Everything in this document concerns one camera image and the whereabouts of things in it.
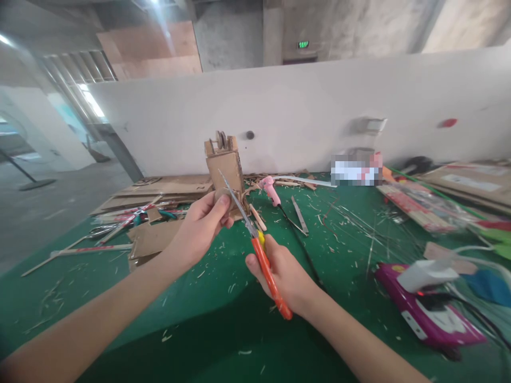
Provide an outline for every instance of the black cable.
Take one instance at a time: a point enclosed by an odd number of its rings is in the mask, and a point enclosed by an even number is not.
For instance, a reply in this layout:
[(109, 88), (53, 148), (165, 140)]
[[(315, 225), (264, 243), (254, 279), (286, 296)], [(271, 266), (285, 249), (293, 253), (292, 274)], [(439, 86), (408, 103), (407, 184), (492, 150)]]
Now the black cable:
[(461, 299), (460, 297), (456, 296), (456, 295), (453, 295), (453, 294), (449, 294), (451, 296), (452, 299), (456, 300), (456, 301), (459, 301), (461, 302), (462, 304), (464, 304), (466, 306), (466, 308), (472, 312), (472, 314), (475, 314), (474, 316), (477, 317), (479, 320), (480, 319), (483, 319), (484, 322), (486, 322), (486, 324), (493, 330), (493, 332), (495, 333), (495, 335), (497, 335), (500, 340), (502, 340), (502, 342), (506, 345), (507, 349), (509, 351), (511, 351), (511, 343), (509, 343), (509, 341), (504, 337), (504, 334), (502, 333), (502, 331), (497, 327), (497, 325), (495, 323), (493, 323), (490, 319), (488, 319), (488, 317), (486, 315), (484, 315), (477, 307), (475, 307), (472, 303), (470, 302), (467, 302), (466, 300), (464, 299)]
[(497, 327), (495, 323), (493, 323), (486, 315), (484, 315), (477, 307), (475, 307), (472, 303), (467, 302), (466, 300), (450, 294), (450, 293), (435, 293), (435, 294), (428, 294), (427, 296), (438, 300), (438, 301), (445, 301), (446, 303), (450, 300), (458, 301), (466, 306), (466, 308), (470, 311), (472, 315), (474, 315), (480, 322), (482, 322), (487, 327), (491, 328), (495, 335), (497, 335), (500, 340), (506, 345), (507, 349), (511, 351), (511, 343), (504, 337), (504, 334), (502, 331)]
[(314, 264), (312, 263), (312, 259), (310, 257), (310, 254), (309, 252), (307, 251), (307, 249), (305, 248), (305, 245), (303, 244), (302, 242), (302, 239), (300, 238), (300, 236), (298, 235), (298, 233), (296, 232), (296, 227), (294, 226), (293, 222), (289, 219), (289, 217), (287, 216), (286, 212), (284, 211), (284, 209), (282, 208), (282, 205), (278, 204), (277, 205), (278, 207), (281, 208), (282, 210), (282, 213), (284, 213), (284, 216), (286, 217), (286, 220), (288, 221), (289, 225), (291, 226), (291, 230), (293, 231), (293, 234), (296, 238), (296, 240), (300, 243), (300, 246), (302, 247), (302, 250), (303, 252), (305, 253), (305, 257), (307, 259), (307, 262), (309, 263), (309, 266), (310, 268), (312, 269), (312, 274), (314, 275), (314, 278), (316, 279), (317, 281), (317, 284), (318, 286), (328, 294), (328, 291), (326, 290), (326, 287), (322, 281), (322, 279), (319, 277), (319, 274), (318, 274), (318, 271), (316, 270), (316, 268), (314, 267)]

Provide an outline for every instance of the hand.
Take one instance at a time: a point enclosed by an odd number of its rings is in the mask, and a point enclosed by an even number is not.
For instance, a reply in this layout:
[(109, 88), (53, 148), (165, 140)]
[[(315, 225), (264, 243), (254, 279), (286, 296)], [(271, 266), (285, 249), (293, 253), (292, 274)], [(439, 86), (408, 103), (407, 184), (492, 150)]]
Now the hand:
[(202, 259), (222, 227), (230, 229), (234, 223), (228, 211), (230, 197), (222, 195), (216, 203), (214, 198), (213, 191), (190, 206), (181, 228), (165, 250), (183, 259), (188, 268)]
[[(314, 298), (314, 294), (318, 290), (321, 290), (287, 247), (279, 245), (270, 234), (265, 235), (265, 240), (266, 256), (270, 261), (275, 284), (291, 311), (303, 316), (309, 301)], [(265, 293), (271, 297), (270, 289), (256, 255), (247, 255), (245, 263), (250, 272), (259, 280)]]

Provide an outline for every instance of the pink hot glue gun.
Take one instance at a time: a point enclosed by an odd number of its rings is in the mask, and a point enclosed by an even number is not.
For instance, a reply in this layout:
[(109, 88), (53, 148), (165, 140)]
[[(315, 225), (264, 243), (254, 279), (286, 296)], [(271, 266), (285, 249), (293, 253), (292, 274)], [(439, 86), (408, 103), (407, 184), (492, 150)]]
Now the pink hot glue gun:
[(281, 204), (281, 199), (278, 197), (277, 192), (273, 187), (274, 182), (275, 180), (273, 179), (273, 177), (268, 176), (259, 181), (259, 187), (266, 190), (268, 197), (270, 197), (271, 201), (273, 202), (273, 206), (278, 206)]

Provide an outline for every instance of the wrist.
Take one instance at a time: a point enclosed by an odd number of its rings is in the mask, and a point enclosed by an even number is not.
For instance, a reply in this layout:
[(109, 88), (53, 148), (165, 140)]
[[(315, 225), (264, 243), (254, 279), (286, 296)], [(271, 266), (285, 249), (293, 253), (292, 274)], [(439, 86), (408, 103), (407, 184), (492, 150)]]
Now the wrist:
[(310, 316), (314, 313), (318, 301), (320, 301), (326, 293), (321, 290), (317, 284), (312, 284), (312, 287), (306, 289), (306, 293), (302, 294), (297, 299), (296, 313), (309, 321)]
[(173, 243), (170, 243), (158, 257), (162, 258), (162, 262), (164, 263), (162, 266), (172, 273), (172, 275), (176, 274), (176, 278), (179, 278), (198, 263), (195, 257), (189, 254), (189, 251)]

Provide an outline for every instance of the plywood panel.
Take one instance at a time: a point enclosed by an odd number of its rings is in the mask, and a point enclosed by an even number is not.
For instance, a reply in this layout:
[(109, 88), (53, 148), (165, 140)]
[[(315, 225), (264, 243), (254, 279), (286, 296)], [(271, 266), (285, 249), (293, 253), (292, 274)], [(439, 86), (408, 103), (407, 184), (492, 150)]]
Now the plywood panel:
[[(385, 162), (509, 156), (511, 45), (472, 51), (269, 66), (90, 85), (147, 175), (204, 174), (203, 143), (236, 136), (245, 173), (325, 171), (375, 143)], [(361, 116), (388, 118), (377, 139)], [(458, 123), (439, 129), (447, 118)], [(255, 139), (247, 140), (252, 130)]]
[(120, 81), (202, 73), (190, 21), (148, 23), (97, 34)]

